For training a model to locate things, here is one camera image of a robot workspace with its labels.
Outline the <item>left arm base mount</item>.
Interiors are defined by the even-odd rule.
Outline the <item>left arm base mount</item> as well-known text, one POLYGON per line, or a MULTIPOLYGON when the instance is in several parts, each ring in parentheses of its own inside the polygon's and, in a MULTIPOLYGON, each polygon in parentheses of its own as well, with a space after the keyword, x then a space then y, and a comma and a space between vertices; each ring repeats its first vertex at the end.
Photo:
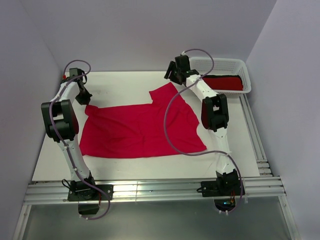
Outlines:
POLYGON ((69 191, 67 201, 78 203, 80 215, 94 216, 100 211, 102 201, 112 200, 114 186, 112 184, 98 184, 97 187, 106 193, 106 196, 96 189, 87 188, 83 191, 69 191))

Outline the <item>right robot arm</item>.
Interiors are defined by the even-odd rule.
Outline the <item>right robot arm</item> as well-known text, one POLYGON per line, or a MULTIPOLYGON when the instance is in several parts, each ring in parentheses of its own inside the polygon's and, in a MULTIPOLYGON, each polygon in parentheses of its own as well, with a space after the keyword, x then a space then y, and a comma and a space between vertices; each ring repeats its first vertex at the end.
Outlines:
POLYGON ((234 188, 234 183, 240 182, 242 177, 237 164, 231 156, 228 142, 227 127, 229 122, 229 109, 226 95, 217 93, 207 85, 203 80, 203 76, 201 76, 197 70, 191 69, 189 57, 186 55, 178 56, 174 61, 169 63, 164 78, 185 86, 183 90, 179 91, 170 100, 164 114, 163 129, 167 142, 174 150, 185 156, 196 157, 216 154, 216 189, 222 195, 229 194, 234 188), (218 149, 186 153, 175 147, 170 140, 167 131, 167 118, 170 107, 175 99, 186 90, 191 90, 201 101, 200 119, 202 126, 208 130, 209 134, 213 137, 218 149))

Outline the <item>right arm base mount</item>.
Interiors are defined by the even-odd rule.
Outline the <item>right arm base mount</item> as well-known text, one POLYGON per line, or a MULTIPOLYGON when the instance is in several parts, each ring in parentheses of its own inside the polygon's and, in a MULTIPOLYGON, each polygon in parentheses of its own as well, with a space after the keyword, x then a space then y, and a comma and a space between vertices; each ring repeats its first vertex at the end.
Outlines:
POLYGON ((231 173, 218 173, 216 180, 202 181, 196 192, 204 198, 223 197, 214 200, 214 206, 219 212, 229 213, 237 206, 236 197, 241 200, 245 195, 245 187, 234 170, 231 173))

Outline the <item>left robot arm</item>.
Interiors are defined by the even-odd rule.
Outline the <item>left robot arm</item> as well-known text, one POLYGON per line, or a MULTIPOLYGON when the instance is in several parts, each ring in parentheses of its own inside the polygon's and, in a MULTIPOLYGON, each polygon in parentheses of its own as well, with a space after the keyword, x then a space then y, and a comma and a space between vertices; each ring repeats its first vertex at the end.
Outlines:
POLYGON ((71 181, 62 180, 69 193, 86 200, 96 197, 98 188, 87 167, 78 143, 79 123, 73 109, 73 102, 88 105, 92 95, 82 80, 68 84, 63 81, 56 96, 41 104, 46 134, 58 144, 70 170, 71 181))

